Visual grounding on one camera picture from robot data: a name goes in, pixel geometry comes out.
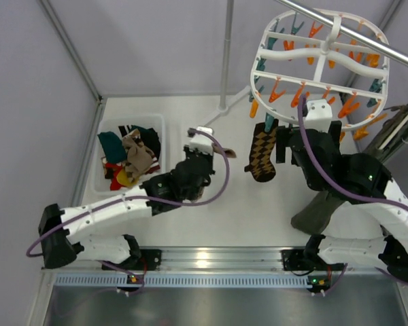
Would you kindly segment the tan maroon striped sock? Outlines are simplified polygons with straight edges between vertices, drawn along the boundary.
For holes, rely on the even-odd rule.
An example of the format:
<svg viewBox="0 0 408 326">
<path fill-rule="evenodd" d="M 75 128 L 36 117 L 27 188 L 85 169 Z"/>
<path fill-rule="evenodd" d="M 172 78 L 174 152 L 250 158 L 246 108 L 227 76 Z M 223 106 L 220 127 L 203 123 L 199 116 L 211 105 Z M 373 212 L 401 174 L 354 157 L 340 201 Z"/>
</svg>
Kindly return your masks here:
<svg viewBox="0 0 408 326">
<path fill-rule="evenodd" d="M 145 146 L 146 155 L 136 156 L 134 158 L 127 158 L 126 161 L 130 162 L 136 168 L 138 168 L 143 175 L 152 174 L 160 170 L 160 165 L 155 154 Z"/>
</svg>

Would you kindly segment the orange brown argyle sock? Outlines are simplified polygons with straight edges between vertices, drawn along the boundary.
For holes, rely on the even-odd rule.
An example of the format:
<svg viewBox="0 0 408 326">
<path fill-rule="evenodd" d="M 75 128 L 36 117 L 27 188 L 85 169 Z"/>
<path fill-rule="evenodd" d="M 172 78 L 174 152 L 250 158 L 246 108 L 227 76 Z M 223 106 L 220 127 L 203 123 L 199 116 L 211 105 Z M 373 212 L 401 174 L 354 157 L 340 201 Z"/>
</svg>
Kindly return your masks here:
<svg viewBox="0 0 408 326">
<path fill-rule="evenodd" d="M 255 125 L 248 165 L 244 167 L 244 172 L 250 173 L 259 183 L 269 182 L 276 175 L 275 167 L 271 163 L 271 154 L 276 144 L 278 121 L 272 123 L 268 132 L 265 127 L 264 122 Z"/>
</svg>

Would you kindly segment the beige brown argyle sock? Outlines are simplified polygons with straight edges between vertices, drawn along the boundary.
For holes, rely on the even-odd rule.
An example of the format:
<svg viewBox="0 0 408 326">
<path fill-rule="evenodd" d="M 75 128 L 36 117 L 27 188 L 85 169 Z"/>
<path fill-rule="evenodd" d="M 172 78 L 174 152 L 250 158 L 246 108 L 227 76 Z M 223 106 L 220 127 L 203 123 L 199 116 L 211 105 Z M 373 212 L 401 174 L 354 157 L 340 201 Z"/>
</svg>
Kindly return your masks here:
<svg viewBox="0 0 408 326">
<path fill-rule="evenodd" d="M 126 150 L 127 158 L 146 155 L 145 145 L 138 129 L 132 130 L 122 138 L 122 146 Z"/>
</svg>

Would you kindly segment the dark teal sock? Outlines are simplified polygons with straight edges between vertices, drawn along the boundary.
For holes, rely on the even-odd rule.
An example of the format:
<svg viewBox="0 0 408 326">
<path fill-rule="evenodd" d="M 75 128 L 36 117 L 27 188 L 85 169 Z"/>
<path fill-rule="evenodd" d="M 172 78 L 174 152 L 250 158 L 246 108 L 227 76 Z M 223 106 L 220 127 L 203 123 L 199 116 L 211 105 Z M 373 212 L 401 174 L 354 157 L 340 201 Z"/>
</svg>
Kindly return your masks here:
<svg viewBox="0 0 408 326">
<path fill-rule="evenodd" d="M 118 164 L 126 160 L 127 154 L 122 140 L 114 132 L 101 132 L 97 137 L 109 163 Z"/>
</svg>

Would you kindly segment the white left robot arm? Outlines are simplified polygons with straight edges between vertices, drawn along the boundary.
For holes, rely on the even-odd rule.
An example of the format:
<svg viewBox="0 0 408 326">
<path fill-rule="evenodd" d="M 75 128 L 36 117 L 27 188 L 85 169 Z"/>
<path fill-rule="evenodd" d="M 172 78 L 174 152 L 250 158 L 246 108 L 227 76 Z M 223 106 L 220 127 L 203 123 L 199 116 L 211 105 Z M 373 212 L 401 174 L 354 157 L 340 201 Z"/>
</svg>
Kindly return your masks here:
<svg viewBox="0 0 408 326">
<path fill-rule="evenodd" d="M 47 206 L 38 226 L 45 268 L 62 268 L 75 261 L 103 261 L 109 269 L 122 270 L 138 265 L 142 254 L 132 234 L 132 221 L 196 201 L 211 183 L 213 155 L 188 147 L 184 152 L 185 160 L 173 170 L 120 195 L 67 209 Z"/>
</svg>

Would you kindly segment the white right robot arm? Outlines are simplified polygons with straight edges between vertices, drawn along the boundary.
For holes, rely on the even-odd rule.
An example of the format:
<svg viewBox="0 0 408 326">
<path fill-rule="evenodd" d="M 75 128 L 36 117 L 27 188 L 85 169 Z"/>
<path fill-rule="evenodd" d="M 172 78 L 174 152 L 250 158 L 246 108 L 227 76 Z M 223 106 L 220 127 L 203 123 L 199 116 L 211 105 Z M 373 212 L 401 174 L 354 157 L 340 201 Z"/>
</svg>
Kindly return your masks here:
<svg viewBox="0 0 408 326">
<path fill-rule="evenodd" d="M 304 125 L 276 128 L 277 162 L 292 151 L 292 164 L 301 167 L 314 191 L 327 191 L 340 200 L 359 206 L 389 231 L 376 260 L 394 278 L 408 283 L 408 204 L 390 171 L 365 153 L 342 154 L 339 136 L 342 124 L 332 121 L 326 132 Z"/>
</svg>

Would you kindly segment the black socks pile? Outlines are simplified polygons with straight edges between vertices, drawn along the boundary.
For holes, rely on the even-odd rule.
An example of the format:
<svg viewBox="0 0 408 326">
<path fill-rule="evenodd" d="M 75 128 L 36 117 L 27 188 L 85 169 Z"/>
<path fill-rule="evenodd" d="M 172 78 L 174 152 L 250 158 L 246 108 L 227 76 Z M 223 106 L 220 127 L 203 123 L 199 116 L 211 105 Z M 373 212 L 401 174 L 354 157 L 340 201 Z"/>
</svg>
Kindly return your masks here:
<svg viewBox="0 0 408 326">
<path fill-rule="evenodd" d="M 146 147 L 150 148 L 156 157 L 160 156 L 161 151 L 161 143 L 158 136 L 158 133 L 153 128 L 143 128 L 141 126 L 136 125 L 124 125 L 118 127 L 120 134 L 122 137 L 125 137 L 128 133 L 132 132 L 133 130 L 138 130 L 141 135 L 141 140 L 145 144 Z"/>
</svg>

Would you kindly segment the white oval clip hanger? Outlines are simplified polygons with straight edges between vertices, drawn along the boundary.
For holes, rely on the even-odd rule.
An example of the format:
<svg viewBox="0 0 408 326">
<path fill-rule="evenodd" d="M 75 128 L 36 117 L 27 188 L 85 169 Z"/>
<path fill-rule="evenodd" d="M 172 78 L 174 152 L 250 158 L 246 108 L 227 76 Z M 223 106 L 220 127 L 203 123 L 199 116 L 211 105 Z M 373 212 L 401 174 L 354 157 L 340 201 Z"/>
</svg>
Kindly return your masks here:
<svg viewBox="0 0 408 326">
<path fill-rule="evenodd" d="M 384 32 L 355 14 L 320 10 L 326 26 L 290 10 L 274 17 L 263 31 L 250 71 L 250 117 L 259 108 L 270 120 L 295 124 L 302 95 L 325 99 L 335 108 L 343 130 L 358 130 L 385 117 L 390 58 L 342 33 L 357 33 L 387 45 Z"/>
</svg>

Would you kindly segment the white drying rack stand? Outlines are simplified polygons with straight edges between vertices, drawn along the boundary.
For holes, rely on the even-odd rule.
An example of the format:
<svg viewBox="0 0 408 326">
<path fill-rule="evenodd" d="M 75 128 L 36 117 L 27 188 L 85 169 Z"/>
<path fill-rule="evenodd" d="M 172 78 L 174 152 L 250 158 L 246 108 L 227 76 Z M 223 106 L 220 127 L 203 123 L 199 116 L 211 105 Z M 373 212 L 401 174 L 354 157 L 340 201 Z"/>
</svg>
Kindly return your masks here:
<svg viewBox="0 0 408 326">
<path fill-rule="evenodd" d="M 225 117 L 230 113 L 230 110 L 242 99 L 244 99 L 250 91 L 250 87 L 246 86 L 232 97 L 228 96 L 228 69 L 229 60 L 231 54 L 231 36 L 233 27 L 233 12 L 234 12 L 234 0 L 228 0 L 226 2 L 226 17 L 225 17 L 225 29 L 224 29 L 224 46 L 222 57 L 222 70 L 220 79 L 220 93 L 218 106 L 209 113 L 200 123 L 200 126 L 209 127 L 213 122 Z"/>
</svg>

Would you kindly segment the yellow red sock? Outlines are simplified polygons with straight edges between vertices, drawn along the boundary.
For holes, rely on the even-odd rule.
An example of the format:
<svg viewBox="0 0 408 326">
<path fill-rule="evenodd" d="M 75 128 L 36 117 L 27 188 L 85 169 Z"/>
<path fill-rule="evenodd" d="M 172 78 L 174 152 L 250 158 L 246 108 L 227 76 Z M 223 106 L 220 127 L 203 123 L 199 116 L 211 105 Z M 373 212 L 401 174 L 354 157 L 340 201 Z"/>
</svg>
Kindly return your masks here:
<svg viewBox="0 0 408 326">
<path fill-rule="evenodd" d="M 111 191 L 117 191 L 122 188 L 132 188 L 138 183 L 138 181 L 139 179 L 127 177 L 124 169 L 115 170 L 109 189 Z"/>
</svg>

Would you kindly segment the white plastic laundry basket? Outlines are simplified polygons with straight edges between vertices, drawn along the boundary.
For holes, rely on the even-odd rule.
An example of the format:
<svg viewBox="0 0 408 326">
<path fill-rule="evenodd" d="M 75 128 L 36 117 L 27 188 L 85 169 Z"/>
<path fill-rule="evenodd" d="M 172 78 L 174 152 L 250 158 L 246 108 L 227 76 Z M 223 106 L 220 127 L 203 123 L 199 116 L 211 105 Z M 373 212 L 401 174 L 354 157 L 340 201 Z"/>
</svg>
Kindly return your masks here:
<svg viewBox="0 0 408 326">
<path fill-rule="evenodd" d="M 104 119 L 95 141 L 90 184 L 108 197 L 166 171 L 165 121 L 160 114 Z"/>
</svg>

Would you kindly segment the dark green drawstring shorts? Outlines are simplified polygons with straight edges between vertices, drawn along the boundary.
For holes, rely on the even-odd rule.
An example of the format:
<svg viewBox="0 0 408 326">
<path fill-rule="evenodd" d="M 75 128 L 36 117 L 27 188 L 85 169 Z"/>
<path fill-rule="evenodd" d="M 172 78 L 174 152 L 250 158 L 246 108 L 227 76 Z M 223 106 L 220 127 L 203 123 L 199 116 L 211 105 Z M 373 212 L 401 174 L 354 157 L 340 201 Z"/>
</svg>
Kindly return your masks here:
<svg viewBox="0 0 408 326">
<path fill-rule="evenodd" d="M 362 150 L 384 163 L 396 152 L 399 145 L 408 141 L 408 103 L 389 108 L 396 114 L 386 120 L 371 142 Z M 290 221 L 291 226 L 303 233 L 322 233 L 328 227 L 332 214 L 343 201 L 328 191 L 321 191 Z"/>
</svg>

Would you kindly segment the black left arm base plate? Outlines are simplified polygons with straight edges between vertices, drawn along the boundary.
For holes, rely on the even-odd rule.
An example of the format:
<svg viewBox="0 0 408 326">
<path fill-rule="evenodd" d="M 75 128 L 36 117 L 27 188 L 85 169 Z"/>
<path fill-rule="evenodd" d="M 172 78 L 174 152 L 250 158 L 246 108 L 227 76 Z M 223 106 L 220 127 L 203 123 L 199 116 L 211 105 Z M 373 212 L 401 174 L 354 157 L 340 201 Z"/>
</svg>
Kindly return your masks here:
<svg viewBox="0 0 408 326">
<path fill-rule="evenodd" d="M 162 251 L 159 249 L 140 249 L 117 266 L 123 270 L 156 270 L 162 261 Z"/>
</svg>

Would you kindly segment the aluminium mounting rail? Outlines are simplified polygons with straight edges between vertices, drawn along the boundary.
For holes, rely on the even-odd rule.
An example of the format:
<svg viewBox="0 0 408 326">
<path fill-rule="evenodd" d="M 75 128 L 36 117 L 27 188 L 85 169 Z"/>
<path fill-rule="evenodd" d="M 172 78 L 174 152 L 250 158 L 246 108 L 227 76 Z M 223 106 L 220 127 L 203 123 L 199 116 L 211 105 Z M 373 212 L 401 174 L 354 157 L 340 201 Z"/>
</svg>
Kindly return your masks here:
<svg viewBox="0 0 408 326">
<path fill-rule="evenodd" d="M 281 251 L 303 249 L 302 247 L 142 247 L 162 251 L 162 270 L 284 270 Z M 122 270 L 110 258 L 95 258 L 80 262 L 81 268 L 90 264 L 100 264 L 102 270 Z M 147 270 L 126 270 L 127 272 L 149 272 Z"/>
</svg>

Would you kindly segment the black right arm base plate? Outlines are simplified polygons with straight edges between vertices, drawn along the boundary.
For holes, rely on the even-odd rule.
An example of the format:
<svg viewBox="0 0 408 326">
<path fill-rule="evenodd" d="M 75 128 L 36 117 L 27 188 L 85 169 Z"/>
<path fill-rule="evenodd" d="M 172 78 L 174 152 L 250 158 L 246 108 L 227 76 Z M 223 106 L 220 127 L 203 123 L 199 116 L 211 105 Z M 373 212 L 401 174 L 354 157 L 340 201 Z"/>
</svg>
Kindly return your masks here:
<svg viewBox="0 0 408 326">
<path fill-rule="evenodd" d="M 303 249 L 285 249 L 281 251 L 285 271 L 311 272 L 311 271 L 341 271 L 344 264 L 328 264 L 318 255 L 304 254 Z"/>
</svg>

